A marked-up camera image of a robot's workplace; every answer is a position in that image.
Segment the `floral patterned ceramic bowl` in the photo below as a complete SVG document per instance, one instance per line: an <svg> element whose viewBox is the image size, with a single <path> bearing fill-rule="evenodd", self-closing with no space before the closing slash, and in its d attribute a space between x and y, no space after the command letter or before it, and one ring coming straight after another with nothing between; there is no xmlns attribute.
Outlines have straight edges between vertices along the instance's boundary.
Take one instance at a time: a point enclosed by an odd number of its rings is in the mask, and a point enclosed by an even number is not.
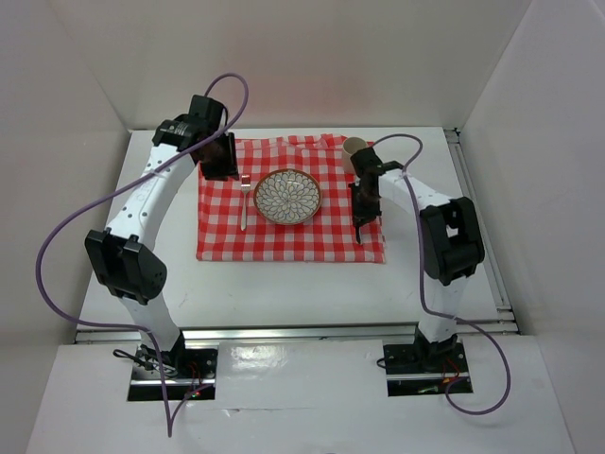
<svg viewBox="0 0 605 454"><path fill-rule="evenodd" d="M297 225L314 217L322 204L318 181L297 169L269 172L255 186L253 203L267 221L279 225Z"/></svg>

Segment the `beige cup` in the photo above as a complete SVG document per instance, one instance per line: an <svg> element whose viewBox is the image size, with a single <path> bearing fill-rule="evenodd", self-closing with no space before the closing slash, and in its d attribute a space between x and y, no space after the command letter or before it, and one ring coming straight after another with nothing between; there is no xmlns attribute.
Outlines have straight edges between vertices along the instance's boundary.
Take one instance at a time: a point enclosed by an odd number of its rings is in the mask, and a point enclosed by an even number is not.
<svg viewBox="0 0 605 454"><path fill-rule="evenodd" d="M355 175L353 156L360 150L366 148L368 143L359 137L348 137L342 144L341 166L345 173Z"/></svg>

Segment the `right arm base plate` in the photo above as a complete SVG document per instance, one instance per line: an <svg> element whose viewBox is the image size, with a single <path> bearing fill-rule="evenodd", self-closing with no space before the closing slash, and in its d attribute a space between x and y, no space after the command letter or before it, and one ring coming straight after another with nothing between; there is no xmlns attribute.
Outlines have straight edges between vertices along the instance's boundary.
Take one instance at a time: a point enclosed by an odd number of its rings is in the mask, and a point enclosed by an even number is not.
<svg viewBox="0 0 605 454"><path fill-rule="evenodd" d="M450 394L474 391L461 342L452 352L426 363L413 357L411 344L385 344L376 365L386 373L389 397L445 394L448 386Z"/></svg>

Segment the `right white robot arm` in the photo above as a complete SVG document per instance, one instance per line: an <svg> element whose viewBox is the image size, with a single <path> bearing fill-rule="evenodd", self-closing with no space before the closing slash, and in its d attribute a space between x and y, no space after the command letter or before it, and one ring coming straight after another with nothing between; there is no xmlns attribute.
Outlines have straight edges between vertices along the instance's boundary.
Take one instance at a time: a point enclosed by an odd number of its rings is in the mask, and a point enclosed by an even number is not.
<svg viewBox="0 0 605 454"><path fill-rule="evenodd" d="M382 162L371 147L357 151L351 163L357 177L349 185L357 241L360 229L382 215L382 197L413 216L420 228L423 315L400 364L434 371L455 351L462 295L485 258L474 203L467 197L445 196L406 176L402 164Z"/></svg>

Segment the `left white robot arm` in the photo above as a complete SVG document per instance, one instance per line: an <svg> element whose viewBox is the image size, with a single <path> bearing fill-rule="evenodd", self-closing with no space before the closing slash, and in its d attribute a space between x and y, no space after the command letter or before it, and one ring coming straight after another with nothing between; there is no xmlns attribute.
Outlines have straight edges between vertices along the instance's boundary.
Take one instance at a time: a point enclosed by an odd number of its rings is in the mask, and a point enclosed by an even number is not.
<svg viewBox="0 0 605 454"><path fill-rule="evenodd" d="M187 355L164 300L167 267L154 252L155 242L170 204L196 168L208 180L239 177L233 133L203 142L226 117L219 101L193 96L187 113L165 120L152 138L144 182L103 231L90 231L84 241L97 281L141 326L144 355L166 377L182 373Z"/></svg>

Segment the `silver fork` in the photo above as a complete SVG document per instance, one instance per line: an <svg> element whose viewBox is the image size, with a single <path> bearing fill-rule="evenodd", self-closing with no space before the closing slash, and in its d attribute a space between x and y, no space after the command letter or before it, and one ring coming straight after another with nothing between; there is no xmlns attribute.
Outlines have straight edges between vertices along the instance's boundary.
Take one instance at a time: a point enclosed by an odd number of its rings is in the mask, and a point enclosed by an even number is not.
<svg viewBox="0 0 605 454"><path fill-rule="evenodd" d="M251 176L244 174L241 176L240 189L242 192L242 206L240 214L240 230L246 231L247 228L247 208L248 208L248 195L251 191Z"/></svg>

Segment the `red white checkered cloth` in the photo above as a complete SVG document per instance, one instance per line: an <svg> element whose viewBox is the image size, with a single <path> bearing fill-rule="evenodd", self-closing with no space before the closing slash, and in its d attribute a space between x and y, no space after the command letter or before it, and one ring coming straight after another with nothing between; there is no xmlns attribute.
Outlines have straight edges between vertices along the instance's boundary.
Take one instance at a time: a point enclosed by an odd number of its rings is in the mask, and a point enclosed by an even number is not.
<svg viewBox="0 0 605 454"><path fill-rule="evenodd" d="M199 179L197 259L385 263L380 222L361 229L352 223L346 139L322 133L237 140L239 170L251 189Z"/></svg>

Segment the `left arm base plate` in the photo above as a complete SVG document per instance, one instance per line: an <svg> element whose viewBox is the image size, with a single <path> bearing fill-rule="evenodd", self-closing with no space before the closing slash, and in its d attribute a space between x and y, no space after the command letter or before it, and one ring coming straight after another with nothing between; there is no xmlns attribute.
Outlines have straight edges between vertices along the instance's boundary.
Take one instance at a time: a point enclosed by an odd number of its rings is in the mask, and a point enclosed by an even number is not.
<svg viewBox="0 0 605 454"><path fill-rule="evenodd" d="M141 347L128 354L115 349L113 354L132 361L127 400L130 402L162 401L160 367L155 358ZM178 366L165 365L165 383L169 401L214 400L218 348L186 349Z"/></svg>

